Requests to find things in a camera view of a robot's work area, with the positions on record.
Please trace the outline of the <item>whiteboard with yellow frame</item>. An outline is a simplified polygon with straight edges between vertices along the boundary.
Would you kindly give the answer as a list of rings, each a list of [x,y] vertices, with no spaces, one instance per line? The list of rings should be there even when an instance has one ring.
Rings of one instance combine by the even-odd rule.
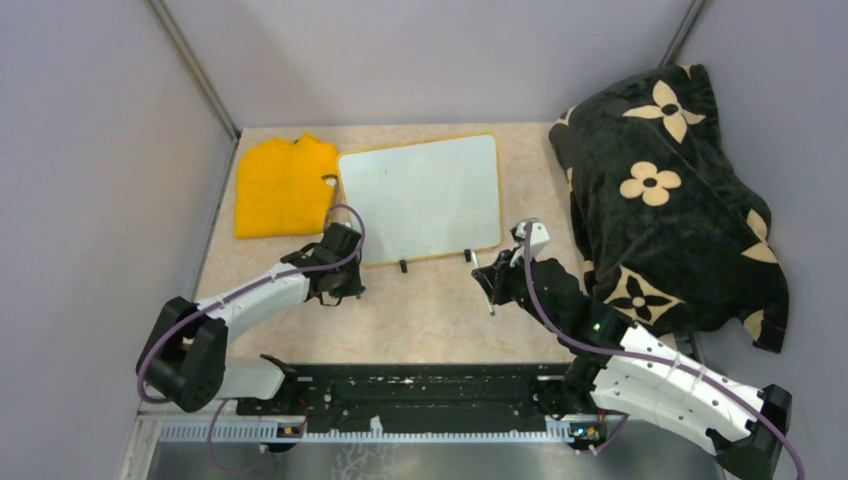
[[[502,241],[492,133],[348,151],[337,165],[345,203],[363,220],[367,266],[491,249]]]

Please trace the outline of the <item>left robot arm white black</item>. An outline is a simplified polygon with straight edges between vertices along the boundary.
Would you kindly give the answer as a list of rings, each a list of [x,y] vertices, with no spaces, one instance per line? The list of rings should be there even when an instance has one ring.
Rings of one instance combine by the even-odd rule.
[[[223,294],[191,301],[177,296],[162,307],[136,365],[139,391],[186,413],[214,400],[257,401],[277,414],[300,399],[298,374],[262,354],[231,357],[229,346],[274,315],[310,300],[337,306],[361,295],[361,232],[334,222],[322,238],[296,250],[269,271]]]

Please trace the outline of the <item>white marker pen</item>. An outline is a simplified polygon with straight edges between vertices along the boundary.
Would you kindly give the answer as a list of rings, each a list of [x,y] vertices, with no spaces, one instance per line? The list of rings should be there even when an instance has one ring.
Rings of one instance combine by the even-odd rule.
[[[467,260],[472,264],[473,268],[471,270],[472,278],[479,284],[483,291],[483,298],[487,307],[487,311],[490,316],[495,316],[494,305],[491,302],[490,294],[487,291],[487,283],[486,276],[484,272],[481,270],[481,265],[479,263],[477,254],[473,250],[467,250]]]

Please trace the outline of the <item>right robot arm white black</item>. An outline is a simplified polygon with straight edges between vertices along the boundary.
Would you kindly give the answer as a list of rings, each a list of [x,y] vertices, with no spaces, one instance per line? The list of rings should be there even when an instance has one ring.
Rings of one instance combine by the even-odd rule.
[[[572,352],[571,378],[563,385],[572,410],[595,406],[651,423],[698,446],[738,479],[774,478],[783,454],[805,478],[788,439],[787,390],[739,383],[665,345],[586,296],[555,259],[524,262],[516,250],[504,250],[471,276],[490,304],[516,304]]]

